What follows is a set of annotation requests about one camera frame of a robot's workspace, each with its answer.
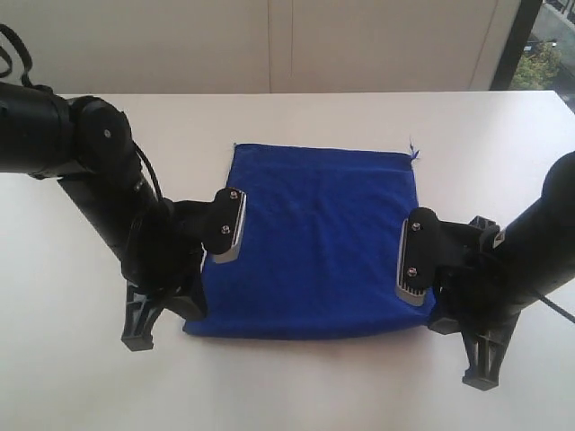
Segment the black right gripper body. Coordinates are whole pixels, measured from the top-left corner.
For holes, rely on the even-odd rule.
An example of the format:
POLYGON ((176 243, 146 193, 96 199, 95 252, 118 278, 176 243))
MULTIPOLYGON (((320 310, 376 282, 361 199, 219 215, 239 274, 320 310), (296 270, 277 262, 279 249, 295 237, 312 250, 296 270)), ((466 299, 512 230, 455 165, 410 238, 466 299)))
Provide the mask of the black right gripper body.
POLYGON ((468 224, 440 222, 441 261, 433 283, 436 305, 461 313, 466 331, 511 328, 519 314, 506 310, 503 288, 509 281, 505 264, 493 253, 493 240, 501 233, 492 220, 477 216, 468 224))

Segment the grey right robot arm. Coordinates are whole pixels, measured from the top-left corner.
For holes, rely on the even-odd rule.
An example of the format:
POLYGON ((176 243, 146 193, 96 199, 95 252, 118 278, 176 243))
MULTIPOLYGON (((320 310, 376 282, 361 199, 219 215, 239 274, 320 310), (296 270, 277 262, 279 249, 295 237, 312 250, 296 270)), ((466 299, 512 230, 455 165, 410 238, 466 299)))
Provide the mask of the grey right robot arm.
POLYGON ((556 161, 540 198, 506 228, 487 233, 461 267, 442 268, 428 327, 461 334, 469 362, 463 383, 498 386, 519 316, 574 278, 574 155, 556 161))

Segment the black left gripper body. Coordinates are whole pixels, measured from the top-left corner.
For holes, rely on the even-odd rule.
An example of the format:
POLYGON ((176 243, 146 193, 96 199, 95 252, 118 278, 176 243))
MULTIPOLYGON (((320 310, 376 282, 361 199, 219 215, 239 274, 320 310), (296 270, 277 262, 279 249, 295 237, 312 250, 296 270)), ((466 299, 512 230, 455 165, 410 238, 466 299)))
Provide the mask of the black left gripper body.
POLYGON ((139 295, 157 303, 169 297, 207 303, 199 272, 209 207, 208 202, 162 198, 137 214, 120 260, 128 303, 139 295))

